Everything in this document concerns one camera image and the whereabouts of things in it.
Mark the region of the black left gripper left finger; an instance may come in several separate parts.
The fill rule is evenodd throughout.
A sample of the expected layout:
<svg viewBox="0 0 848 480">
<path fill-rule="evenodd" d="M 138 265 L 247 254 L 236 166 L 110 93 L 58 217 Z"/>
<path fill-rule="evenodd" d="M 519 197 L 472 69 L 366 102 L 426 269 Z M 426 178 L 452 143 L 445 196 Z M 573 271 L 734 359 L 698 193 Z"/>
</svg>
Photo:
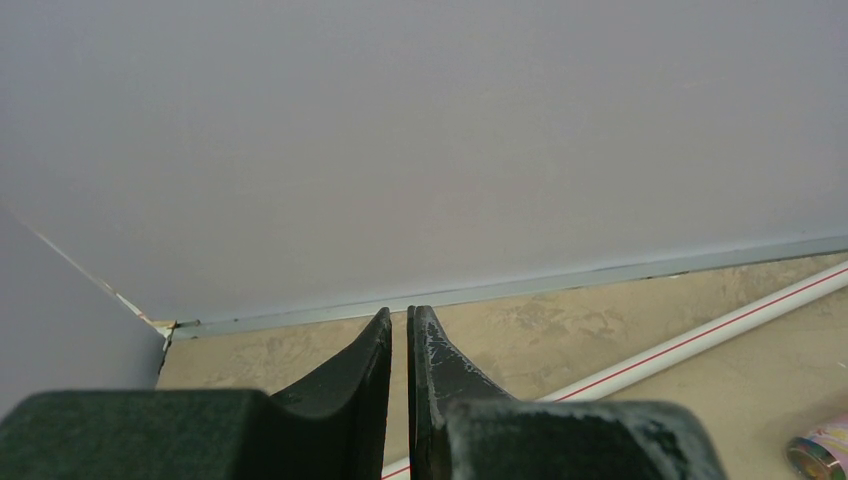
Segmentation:
<svg viewBox="0 0 848 480">
<path fill-rule="evenodd" d="M 377 479 L 392 324 L 381 309 L 288 387 L 66 390 L 1 423 L 5 479 Z"/>
</svg>

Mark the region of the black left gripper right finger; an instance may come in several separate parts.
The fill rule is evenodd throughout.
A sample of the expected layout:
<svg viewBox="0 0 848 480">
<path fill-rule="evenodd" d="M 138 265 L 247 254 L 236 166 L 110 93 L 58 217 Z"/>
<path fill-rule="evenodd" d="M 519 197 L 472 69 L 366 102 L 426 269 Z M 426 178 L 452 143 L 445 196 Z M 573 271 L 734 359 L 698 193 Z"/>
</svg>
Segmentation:
<svg viewBox="0 0 848 480">
<path fill-rule="evenodd" d="M 522 401 L 448 338 L 430 306 L 407 310 L 414 479 L 724 479 L 706 429 L 661 401 Z"/>
</svg>

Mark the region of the white PVC pipe frame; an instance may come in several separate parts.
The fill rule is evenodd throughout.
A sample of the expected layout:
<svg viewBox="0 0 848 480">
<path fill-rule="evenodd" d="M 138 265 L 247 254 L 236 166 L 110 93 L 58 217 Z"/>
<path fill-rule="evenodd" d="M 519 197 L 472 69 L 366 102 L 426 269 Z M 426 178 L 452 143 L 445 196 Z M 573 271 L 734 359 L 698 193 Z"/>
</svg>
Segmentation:
<svg viewBox="0 0 848 480">
<path fill-rule="evenodd" d="M 435 310 L 522 400 L 665 400 L 733 479 L 788 479 L 782 449 L 847 408 L 847 258 L 829 255 Z"/>
</svg>

